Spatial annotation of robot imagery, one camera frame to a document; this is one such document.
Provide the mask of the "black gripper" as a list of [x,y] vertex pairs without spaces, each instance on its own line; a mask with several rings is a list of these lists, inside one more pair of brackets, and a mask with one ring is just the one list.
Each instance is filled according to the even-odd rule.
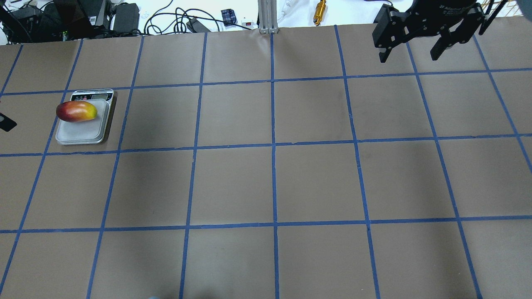
[[457,42],[468,42],[487,30],[487,15],[475,0],[415,0],[404,12],[383,4],[372,33],[379,61],[386,63],[392,49],[418,37],[440,36],[431,49],[432,61]]

